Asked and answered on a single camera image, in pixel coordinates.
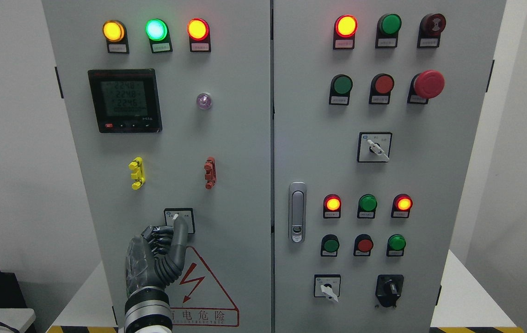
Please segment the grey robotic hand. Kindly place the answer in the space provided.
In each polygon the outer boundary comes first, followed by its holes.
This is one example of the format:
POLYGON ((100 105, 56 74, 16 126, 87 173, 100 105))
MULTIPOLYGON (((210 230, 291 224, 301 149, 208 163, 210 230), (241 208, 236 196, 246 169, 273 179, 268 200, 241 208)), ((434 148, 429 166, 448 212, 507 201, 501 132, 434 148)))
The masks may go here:
POLYGON ((128 297, 145 287, 164 289, 174 283, 184 269, 188 225, 178 214, 172 226, 148 226, 129 242, 126 255, 128 297))

